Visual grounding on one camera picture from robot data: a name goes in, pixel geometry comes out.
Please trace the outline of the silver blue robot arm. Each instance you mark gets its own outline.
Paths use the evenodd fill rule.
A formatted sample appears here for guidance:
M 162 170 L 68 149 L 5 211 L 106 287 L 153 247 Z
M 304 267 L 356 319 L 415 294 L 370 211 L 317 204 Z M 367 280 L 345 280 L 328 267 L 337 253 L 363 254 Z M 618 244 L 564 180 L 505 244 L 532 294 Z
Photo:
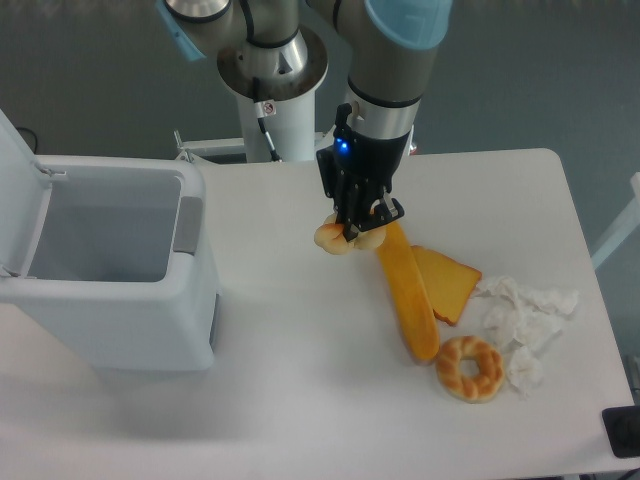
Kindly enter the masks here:
M 333 220 L 316 233 L 333 253 L 374 248 L 402 217 L 392 178 L 443 40 L 447 1 L 313 1 L 352 51 L 333 140 L 315 144 L 315 92 L 328 70 L 299 1 L 162 1 L 178 42 L 213 59 L 238 101 L 252 161 L 315 160 Z

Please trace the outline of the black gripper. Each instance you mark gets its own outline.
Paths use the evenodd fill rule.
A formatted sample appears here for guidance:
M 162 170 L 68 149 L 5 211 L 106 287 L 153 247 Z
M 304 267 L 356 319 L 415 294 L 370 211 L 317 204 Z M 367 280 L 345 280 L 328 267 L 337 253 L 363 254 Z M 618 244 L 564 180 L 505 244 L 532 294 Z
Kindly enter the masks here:
M 332 144 L 316 152 L 324 193 L 334 199 L 347 242 L 404 216 L 403 206 L 388 193 L 409 137 L 365 136 L 348 124 L 353 114 L 349 103 L 337 107 Z

